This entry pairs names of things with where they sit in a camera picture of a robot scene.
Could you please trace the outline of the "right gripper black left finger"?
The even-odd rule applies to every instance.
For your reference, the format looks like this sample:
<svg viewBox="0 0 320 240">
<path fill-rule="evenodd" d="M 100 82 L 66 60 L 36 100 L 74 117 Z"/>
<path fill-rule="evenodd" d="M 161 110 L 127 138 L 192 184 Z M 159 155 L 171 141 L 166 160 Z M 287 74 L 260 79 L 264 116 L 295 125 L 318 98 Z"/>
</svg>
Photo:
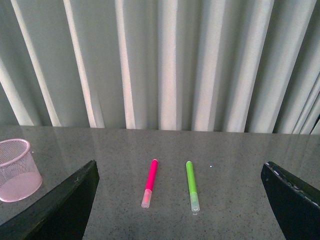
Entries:
<svg viewBox="0 0 320 240">
<path fill-rule="evenodd" d="M 2 240 L 81 240 L 100 176 L 89 161 L 27 209 L 0 226 Z"/>
</svg>

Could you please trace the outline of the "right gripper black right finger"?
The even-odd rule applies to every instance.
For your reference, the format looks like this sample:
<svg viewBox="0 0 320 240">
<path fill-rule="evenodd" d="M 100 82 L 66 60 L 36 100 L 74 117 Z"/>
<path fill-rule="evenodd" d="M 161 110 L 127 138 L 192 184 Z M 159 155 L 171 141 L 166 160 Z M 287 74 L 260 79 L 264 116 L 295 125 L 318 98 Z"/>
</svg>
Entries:
<svg viewBox="0 0 320 240">
<path fill-rule="evenodd" d="M 272 161 L 261 170 L 269 204 L 287 240 L 320 238 L 320 191 Z"/>
</svg>

